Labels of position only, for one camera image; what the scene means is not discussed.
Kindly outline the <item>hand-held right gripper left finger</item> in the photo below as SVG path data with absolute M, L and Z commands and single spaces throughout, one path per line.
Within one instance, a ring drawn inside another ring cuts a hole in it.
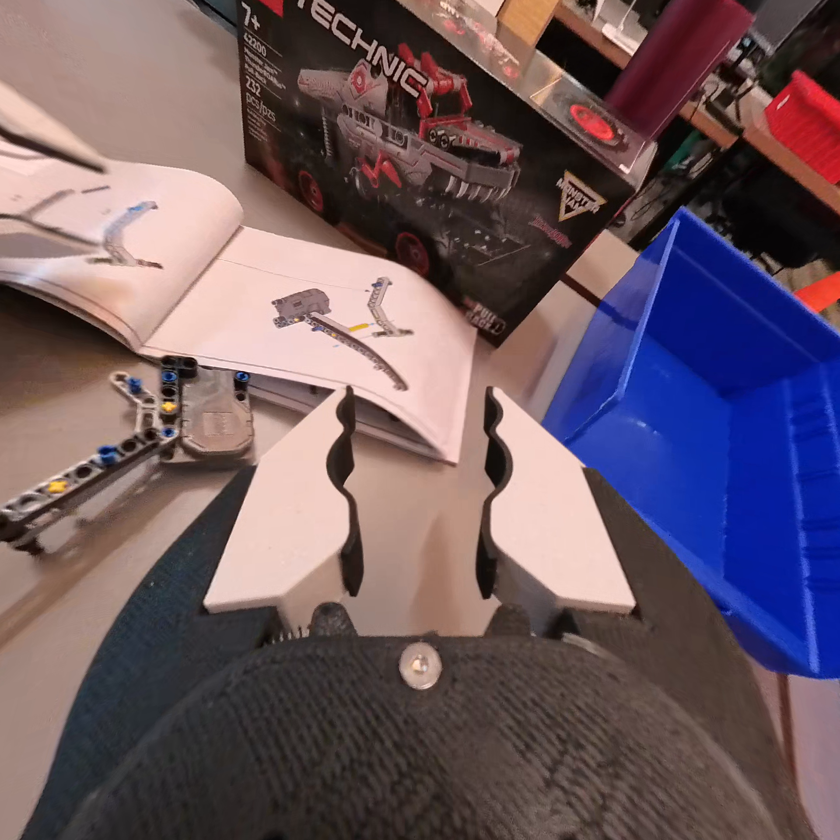
M 287 632 L 356 596 L 364 556 L 354 470 L 354 392 L 339 388 L 259 460 L 205 593 L 207 613 L 268 607 Z

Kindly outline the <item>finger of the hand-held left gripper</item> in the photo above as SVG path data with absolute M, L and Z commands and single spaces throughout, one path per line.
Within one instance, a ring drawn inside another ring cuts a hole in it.
M 43 109 L 1 82 L 1 136 L 19 148 L 104 174 L 105 159 Z

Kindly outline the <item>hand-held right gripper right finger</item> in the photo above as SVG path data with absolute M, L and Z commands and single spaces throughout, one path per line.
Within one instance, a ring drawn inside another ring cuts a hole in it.
M 501 388 L 488 386 L 476 582 L 521 607 L 533 632 L 565 610 L 630 616 L 637 606 L 583 463 Z

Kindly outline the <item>grey toy brick assembly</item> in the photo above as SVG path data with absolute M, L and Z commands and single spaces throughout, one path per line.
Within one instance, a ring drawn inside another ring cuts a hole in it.
M 132 433 L 11 497 L 1 507 L 1 540 L 37 556 L 39 535 L 141 465 L 229 466 L 250 460 L 255 430 L 250 373 L 166 355 L 156 383 L 125 371 L 109 381 L 135 410 Z

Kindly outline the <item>white instruction booklet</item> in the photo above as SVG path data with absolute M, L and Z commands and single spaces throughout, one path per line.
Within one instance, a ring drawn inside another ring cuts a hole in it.
M 2 149 L 2 284 L 72 312 L 136 354 L 256 376 L 271 401 L 351 386 L 395 427 L 365 430 L 459 462 L 476 330 L 388 259 L 243 224 L 221 183 L 107 161 L 97 173 Z

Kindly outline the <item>blue plastic bin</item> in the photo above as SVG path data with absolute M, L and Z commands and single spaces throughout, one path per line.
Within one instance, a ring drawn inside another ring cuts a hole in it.
M 681 208 L 603 298 L 542 421 L 767 669 L 839 676 L 839 336 Z

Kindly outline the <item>black toy set box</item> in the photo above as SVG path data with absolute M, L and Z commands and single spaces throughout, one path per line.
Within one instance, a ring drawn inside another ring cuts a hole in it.
M 474 2 L 238 2 L 245 158 L 500 346 L 657 151 Z

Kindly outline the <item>wooden shelf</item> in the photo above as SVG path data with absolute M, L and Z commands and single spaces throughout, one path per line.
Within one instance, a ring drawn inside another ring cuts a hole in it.
M 579 14 L 572 2 L 559 2 L 553 13 L 562 26 L 573 32 L 589 47 L 609 60 L 615 67 L 623 69 L 630 56 L 619 45 L 606 38 L 599 25 Z M 680 111 L 680 117 L 695 129 L 714 140 L 723 150 L 729 150 L 736 142 L 743 141 L 767 161 L 787 174 L 801 187 L 839 214 L 839 188 L 823 178 L 811 166 L 804 163 L 795 153 L 785 147 L 772 135 L 764 116 L 764 104 L 757 92 L 751 92 L 742 100 L 742 114 L 745 119 L 740 134 L 729 132 L 715 120 L 705 106 L 689 102 Z

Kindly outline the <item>red plastic bin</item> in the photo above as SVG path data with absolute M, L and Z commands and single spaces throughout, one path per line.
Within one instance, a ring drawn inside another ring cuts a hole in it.
M 830 184 L 839 184 L 839 100 L 801 70 L 763 111 L 771 135 Z

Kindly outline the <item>maroon cylinder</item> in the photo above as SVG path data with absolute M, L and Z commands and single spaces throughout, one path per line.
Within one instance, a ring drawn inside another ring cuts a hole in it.
M 762 1 L 673 1 L 628 61 L 605 103 L 656 141 L 750 29 Z

